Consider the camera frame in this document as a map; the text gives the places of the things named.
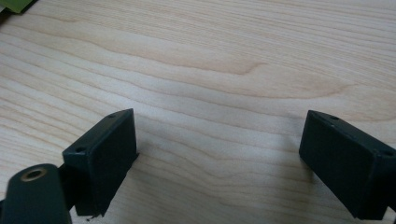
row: screw hole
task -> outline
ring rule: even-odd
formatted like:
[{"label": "screw hole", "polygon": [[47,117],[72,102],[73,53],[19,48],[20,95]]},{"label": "screw hole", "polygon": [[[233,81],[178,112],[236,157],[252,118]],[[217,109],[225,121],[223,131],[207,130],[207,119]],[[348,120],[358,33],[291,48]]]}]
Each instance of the screw hole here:
[{"label": "screw hole", "polygon": [[21,181],[23,182],[29,182],[29,181],[33,181],[36,180],[38,178],[40,178],[41,176],[45,175],[47,173],[47,170],[44,168],[36,168],[33,170],[30,170],[26,173],[24,173],[21,177]]},{"label": "screw hole", "polygon": [[78,148],[76,148],[76,152],[82,152],[82,151],[85,151],[87,148],[85,148],[85,147],[78,147]]},{"label": "screw hole", "polygon": [[384,155],[386,155],[386,156],[393,156],[395,153],[394,152],[391,152],[391,151],[386,151],[386,152],[384,152]]}]

